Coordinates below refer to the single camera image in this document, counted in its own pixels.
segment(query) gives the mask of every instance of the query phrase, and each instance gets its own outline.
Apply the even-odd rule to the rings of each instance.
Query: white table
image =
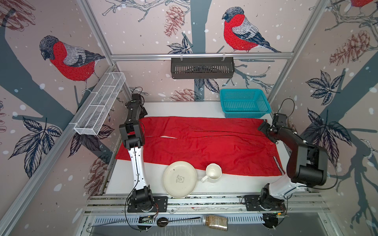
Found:
[[[224,118],[225,115],[220,102],[146,102],[144,104],[147,116],[181,116],[181,117],[213,117]],[[264,115],[261,119],[272,122],[270,114]],[[284,144],[279,141],[277,144],[281,164],[286,170],[289,155]],[[145,163],[146,178],[154,194],[166,194],[162,185],[162,177],[167,165]],[[110,178],[106,194],[129,194],[133,188],[131,161],[116,160],[113,174]],[[204,170],[197,170],[198,180],[206,174]],[[211,184],[209,182],[198,182],[194,193],[251,193],[260,192],[261,188],[279,179],[281,176],[238,176],[223,174],[221,179]]]

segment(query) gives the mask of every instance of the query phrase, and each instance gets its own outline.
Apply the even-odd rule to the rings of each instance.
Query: spoon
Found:
[[[201,217],[194,217],[194,218],[182,219],[182,220],[174,220],[174,221],[190,221],[190,220],[200,220],[200,219],[201,219]],[[161,218],[158,219],[157,225],[159,227],[165,227],[165,226],[167,226],[167,224],[169,222],[174,222],[174,221],[169,221],[167,218],[161,217]]]

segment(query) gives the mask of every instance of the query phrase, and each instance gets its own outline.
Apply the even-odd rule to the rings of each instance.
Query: white plate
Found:
[[[172,197],[186,197],[197,185],[197,172],[184,161],[170,164],[163,174],[163,188]]]

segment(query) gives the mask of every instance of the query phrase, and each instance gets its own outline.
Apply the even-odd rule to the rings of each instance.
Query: striped trim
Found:
[[[281,171],[281,175],[284,175],[285,172],[282,170],[280,164],[279,164],[278,161],[277,161],[277,158],[276,158],[275,156],[273,156],[273,158],[274,158],[274,161],[275,161],[276,164],[277,164],[278,169]]]

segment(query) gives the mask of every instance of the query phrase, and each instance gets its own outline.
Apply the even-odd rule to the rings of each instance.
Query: red cloth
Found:
[[[200,170],[216,163],[225,174],[283,174],[276,145],[257,130],[261,119],[146,117],[140,121],[146,128],[144,162],[170,165],[183,160]],[[116,159],[130,160],[123,145]]]

